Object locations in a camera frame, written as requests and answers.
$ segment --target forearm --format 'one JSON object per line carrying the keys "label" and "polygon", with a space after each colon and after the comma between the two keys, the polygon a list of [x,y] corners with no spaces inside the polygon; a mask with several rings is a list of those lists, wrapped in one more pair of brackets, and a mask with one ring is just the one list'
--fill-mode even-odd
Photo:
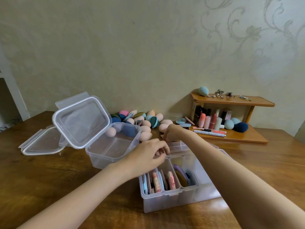
{"label": "forearm", "polygon": [[242,227],[303,228],[305,213],[254,173],[192,131],[181,131],[180,138],[196,155]]}
{"label": "forearm", "polygon": [[124,164],[111,164],[21,225],[20,229],[76,229],[114,189],[129,179]]}

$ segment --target container lid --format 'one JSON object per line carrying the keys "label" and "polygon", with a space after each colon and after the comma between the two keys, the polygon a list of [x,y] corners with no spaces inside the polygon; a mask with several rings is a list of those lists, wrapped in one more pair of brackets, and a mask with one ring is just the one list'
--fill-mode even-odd
{"label": "container lid", "polygon": [[39,130],[18,148],[27,156],[59,153],[65,148],[58,145],[60,137],[61,134],[54,125],[48,126]]}
{"label": "container lid", "polygon": [[92,144],[112,123],[102,101],[97,96],[88,96],[84,92],[57,102],[60,109],[52,117],[58,131],[75,149]]}

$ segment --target hand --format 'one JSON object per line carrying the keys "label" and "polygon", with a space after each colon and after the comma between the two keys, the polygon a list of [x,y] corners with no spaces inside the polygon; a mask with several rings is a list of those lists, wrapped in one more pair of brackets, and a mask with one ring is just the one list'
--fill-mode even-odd
{"label": "hand", "polygon": [[179,125],[170,124],[164,133],[163,140],[180,141],[181,140],[180,134],[181,134],[181,132],[183,132],[185,130],[186,129],[182,128]]}
{"label": "hand", "polygon": [[129,178],[139,177],[161,165],[170,149],[165,141],[152,139],[136,146],[129,154],[117,163],[124,164],[124,172],[130,172]]}

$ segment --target wallpaper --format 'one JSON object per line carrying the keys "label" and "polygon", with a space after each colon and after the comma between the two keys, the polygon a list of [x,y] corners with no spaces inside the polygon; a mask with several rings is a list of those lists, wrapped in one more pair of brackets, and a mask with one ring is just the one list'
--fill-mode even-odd
{"label": "wallpaper", "polygon": [[250,124],[305,120],[303,0],[0,0],[0,43],[31,115],[87,91],[109,112],[189,114],[207,86],[276,104]]}

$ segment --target snap-lock lid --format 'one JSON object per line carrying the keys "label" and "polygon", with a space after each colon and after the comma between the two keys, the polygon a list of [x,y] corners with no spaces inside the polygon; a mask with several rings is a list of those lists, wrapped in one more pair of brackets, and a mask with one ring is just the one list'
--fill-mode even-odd
{"label": "snap-lock lid", "polygon": [[61,134],[54,125],[41,129],[18,148],[22,154],[27,156],[56,154],[63,150],[64,146],[59,146]]}
{"label": "snap-lock lid", "polygon": [[87,92],[57,102],[56,105],[60,109],[53,114],[53,124],[75,149],[92,144],[112,123],[102,101],[97,96],[89,96]]}

